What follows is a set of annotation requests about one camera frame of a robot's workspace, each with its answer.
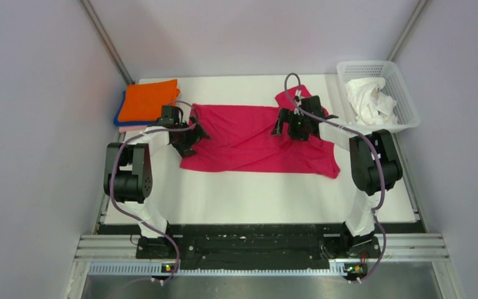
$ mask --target white cloth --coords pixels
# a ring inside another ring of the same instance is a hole
[[[359,125],[397,124],[393,112],[396,101],[380,90],[386,85],[384,78],[353,79],[345,84],[349,103],[357,114]]]

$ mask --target white basket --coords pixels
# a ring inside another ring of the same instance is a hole
[[[400,73],[400,69],[393,62],[382,60],[347,61],[340,62],[336,69],[338,70],[338,86],[342,95],[342,104],[348,122],[372,131],[386,129],[391,133],[414,128],[420,124],[420,117],[413,105],[410,91]],[[386,85],[381,91],[396,100],[396,107],[393,109],[393,112],[398,118],[397,125],[356,124],[356,113],[347,98],[345,83],[352,79],[365,77],[382,77],[386,79]]]

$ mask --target pink towel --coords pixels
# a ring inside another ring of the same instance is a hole
[[[308,97],[310,93],[304,88],[302,95]],[[277,102],[292,108],[283,96],[276,96]],[[291,140],[286,133],[287,124],[282,136],[270,135],[279,108],[196,104],[194,107],[212,139],[202,139],[193,146],[197,154],[182,159],[181,168],[207,172],[316,173],[330,178],[340,173],[333,143],[313,136],[309,141]]]

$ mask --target metal frame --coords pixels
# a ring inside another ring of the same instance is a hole
[[[83,235],[78,244],[74,264],[65,292],[66,299],[79,299],[85,279],[92,275],[168,275],[160,271],[171,259],[138,260],[138,241],[130,235]],[[181,276],[341,276],[345,263],[358,259],[330,259],[330,269],[321,270],[182,270]],[[462,298],[457,278],[451,267],[448,250],[441,234],[388,234],[388,246],[383,263],[431,262],[444,299]]]
[[[116,65],[121,76],[127,84],[134,83],[133,78],[125,67],[120,55],[116,51],[109,35],[100,21],[96,11],[89,0],[79,0],[83,6],[92,26],[98,33],[107,53],[110,55],[113,63]],[[403,32],[399,36],[397,43],[392,49],[388,60],[395,60],[399,51],[406,44],[414,25],[420,15],[427,8],[430,0],[420,0],[413,11],[410,20],[406,24]],[[124,134],[117,134],[116,140],[123,140]],[[407,159],[402,155],[401,143],[396,135],[394,140],[399,149],[399,156],[403,168],[405,169],[405,182],[408,194],[410,195],[413,210],[417,215],[421,215],[419,220],[424,224],[424,212],[418,203],[418,195],[414,183],[410,180],[409,166]],[[98,215],[98,224],[103,222],[104,213],[108,206],[108,196],[102,196],[101,208]],[[159,268],[164,263],[174,262],[171,259],[161,260],[137,260],[137,245],[130,242],[130,235],[83,235],[78,244],[73,266],[67,282],[67,288],[64,298],[78,299],[82,297],[85,288],[87,275],[161,275]],[[452,267],[448,250],[441,234],[388,234],[388,247],[385,252],[384,263],[401,262],[431,262],[436,274],[436,283],[438,284],[444,299],[464,298],[457,276]],[[133,237],[133,242],[138,240],[138,236]],[[382,237],[378,236],[378,241],[382,244]],[[244,271],[244,270],[183,270],[180,269],[179,275],[343,275],[344,263],[358,262],[355,259],[332,259],[329,260],[332,265],[330,269],[322,270],[282,270],[282,271]]]

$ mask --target stack of folded towels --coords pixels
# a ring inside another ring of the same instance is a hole
[[[176,79],[129,85],[113,122],[122,133],[142,130],[155,124],[162,114],[162,106],[177,100],[179,94]]]

